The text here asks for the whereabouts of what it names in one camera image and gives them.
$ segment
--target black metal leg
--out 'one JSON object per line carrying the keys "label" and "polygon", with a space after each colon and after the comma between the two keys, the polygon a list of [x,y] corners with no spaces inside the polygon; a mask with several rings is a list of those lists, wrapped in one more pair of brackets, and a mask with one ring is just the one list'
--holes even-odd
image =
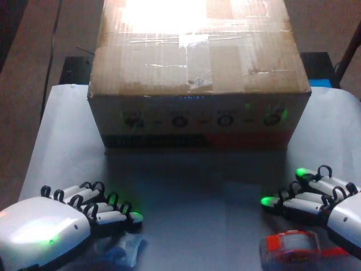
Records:
{"label": "black metal leg", "polygon": [[347,50],[342,58],[341,62],[339,63],[337,70],[336,70],[336,79],[341,82],[349,64],[351,63],[352,57],[354,56],[357,48],[361,45],[361,21],[357,26],[356,32],[352,37],[352,40],[347,47]]}

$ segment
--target blue object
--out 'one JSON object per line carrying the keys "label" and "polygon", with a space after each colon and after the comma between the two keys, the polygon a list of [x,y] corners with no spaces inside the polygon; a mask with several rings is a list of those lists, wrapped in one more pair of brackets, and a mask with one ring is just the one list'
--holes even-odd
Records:
{"label": "blue object", "polygon": [[328,79],[309,79],[310,86],[323,86],[325,88],[332,88],[331,82]]}

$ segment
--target green light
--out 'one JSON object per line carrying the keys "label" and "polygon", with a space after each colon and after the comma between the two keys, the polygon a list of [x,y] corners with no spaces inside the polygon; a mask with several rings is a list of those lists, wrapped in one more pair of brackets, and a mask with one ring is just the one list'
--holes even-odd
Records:
{"label": "green light", "polygon": [[284,122],[284,121],[287,119],[287,116],[288,116],[288,111],[287,111],[287,109],[285,109],[285,110],[282,112],[281,121]]}
{"label": "green light", "polygon": [[307,169],[305,169],[305,168],[297,168],[296,169],[296,175],[299,177],[302,177],[306,173],[307,173]]}
{"label": "green light", "polygon": [[263,199],[261,199],[261,204],[264,206],[273,207],[276,200],[277,198],[274,196],[266,196]]}

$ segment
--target box top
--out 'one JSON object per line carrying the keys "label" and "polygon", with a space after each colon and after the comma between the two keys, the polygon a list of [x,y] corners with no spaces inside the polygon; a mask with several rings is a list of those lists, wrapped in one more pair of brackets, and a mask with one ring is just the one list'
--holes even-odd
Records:
{"label": "box top", "polygon": [[283,0],[105,0],[89,97],[307,93]]}

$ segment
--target cardboard box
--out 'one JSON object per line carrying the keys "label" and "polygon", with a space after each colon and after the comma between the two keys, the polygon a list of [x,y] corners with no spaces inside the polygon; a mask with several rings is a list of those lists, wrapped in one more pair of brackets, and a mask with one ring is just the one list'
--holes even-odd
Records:
{"label": "cardboard box", "polygon": [[284,149],[311,89],[282,0],[106,0],[88,99],[107,148]]}

